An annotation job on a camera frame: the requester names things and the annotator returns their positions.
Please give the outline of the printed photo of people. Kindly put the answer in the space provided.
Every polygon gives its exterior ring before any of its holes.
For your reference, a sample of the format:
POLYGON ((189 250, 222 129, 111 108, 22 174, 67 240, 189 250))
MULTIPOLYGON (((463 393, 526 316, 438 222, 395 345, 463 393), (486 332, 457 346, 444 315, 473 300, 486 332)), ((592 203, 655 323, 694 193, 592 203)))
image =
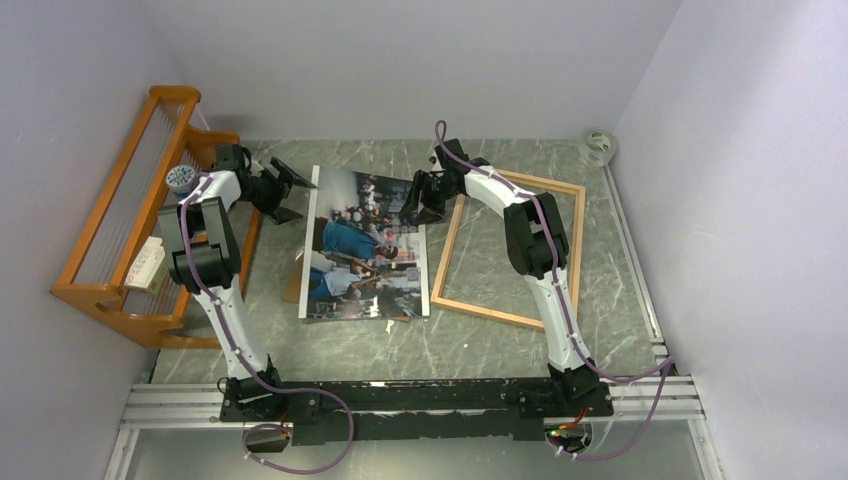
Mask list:
POLYGON ((429 316, 426 233, 401 212, 411 181, 315 166, 311 182, 299 317, 429 316))

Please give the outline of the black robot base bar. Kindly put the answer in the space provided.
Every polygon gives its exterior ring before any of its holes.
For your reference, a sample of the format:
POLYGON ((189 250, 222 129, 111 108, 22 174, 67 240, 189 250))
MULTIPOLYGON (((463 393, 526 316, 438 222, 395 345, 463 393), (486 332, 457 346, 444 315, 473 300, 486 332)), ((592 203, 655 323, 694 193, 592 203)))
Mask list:
POLYGON ((539 401, 518 396, 550 377, 440 380, 286 382, 284 393, 248 403, 225 397, 219 418, 224 423, 284 423, 296 446, 328 442, 510 437, 532 441, 559 421, 610 417, 570 408, 559 414, 539 401))

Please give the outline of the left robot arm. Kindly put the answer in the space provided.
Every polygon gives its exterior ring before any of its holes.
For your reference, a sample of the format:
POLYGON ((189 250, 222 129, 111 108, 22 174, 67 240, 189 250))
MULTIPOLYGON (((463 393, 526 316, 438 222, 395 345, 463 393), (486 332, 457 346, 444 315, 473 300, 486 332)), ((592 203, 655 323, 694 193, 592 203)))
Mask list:
POLYGON ((187 196, 158 213, 171 279, 202 307, 224 353, 226 399, 246 403, 262 420, 277 418, 287 395, 249 323, 240 284, 242 255, 229 211, 246 202, 281 225, 301 216, 282 205, 291 190, 313 186, 278 158, 264 167, 246 147, 221 144, 211 167, 196 174, 187 196))

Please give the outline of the light wooden picture frame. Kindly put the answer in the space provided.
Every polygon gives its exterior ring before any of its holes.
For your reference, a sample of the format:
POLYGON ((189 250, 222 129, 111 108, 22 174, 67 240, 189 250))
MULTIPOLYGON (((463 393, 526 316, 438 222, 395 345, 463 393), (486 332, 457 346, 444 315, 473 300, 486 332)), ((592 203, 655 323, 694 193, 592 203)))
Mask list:
POLYGON ((574 327, 579 303, 580 271, 586 189, 561 181, 485 167, 466 176, 468 192, 456 201, 435 283, 431 303, 491 320, 535 329, 552 330, 565 323, 574 327), (533 186, 575 197, 572 237, 564 233, 556 201, 546 197, 537 212, 537 196, 523 187, 533 186), (534 292, 541 320, 471 305, 441 296, 459 230, 466 198, 474 198, 501 213, 505 222, 507 254, 534 292))

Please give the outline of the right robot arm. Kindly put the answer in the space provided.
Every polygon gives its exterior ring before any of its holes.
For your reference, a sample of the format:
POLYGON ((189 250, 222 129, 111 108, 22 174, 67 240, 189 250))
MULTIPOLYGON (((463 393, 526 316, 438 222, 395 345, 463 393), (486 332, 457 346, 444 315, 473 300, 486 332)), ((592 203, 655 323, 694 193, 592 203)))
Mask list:
POLYGON ((416 226, 441 221, 457 196, 476 199, 503 221, 512 268, 529 286, 540 313, 548 349, 548 381, 519 394, 522 403, 572 415, 579 410, 610 413, 608 387, 576 325, 568 292, 569 244, 555 199, 516 186, 482 158, 472 159, 456 139, 439 141, 429 171, 419 170, 401 209, 416 226))

